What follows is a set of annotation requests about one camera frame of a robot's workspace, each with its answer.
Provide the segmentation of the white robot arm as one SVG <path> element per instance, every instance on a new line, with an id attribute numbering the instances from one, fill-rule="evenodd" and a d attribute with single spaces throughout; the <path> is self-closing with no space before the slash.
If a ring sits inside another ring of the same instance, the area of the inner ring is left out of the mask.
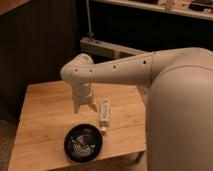
<path id="1" fill-rule="evenodd" d="M 213 51 L 160 50 L 99 64 L 81 53 L 60 75 L 76 107 L 93 100 L 93 83 L 147 87 L 147 171 L 213 171 Z"/>

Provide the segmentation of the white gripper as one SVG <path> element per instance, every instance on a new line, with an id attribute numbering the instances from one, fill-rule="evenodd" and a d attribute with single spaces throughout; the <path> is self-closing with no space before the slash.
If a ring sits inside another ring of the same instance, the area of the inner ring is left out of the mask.
<path id="1" fill-rule="evenodd" d="M 93 103 L 93 91 L 91 89 L 90 83 L 78 83 L 72 84 L 72 98 L 74 101 L 74 113 L 78 113 L 80 105 L 88 104 L 88 106 L 94 111 L 97 112 L 97 107 Z"/>

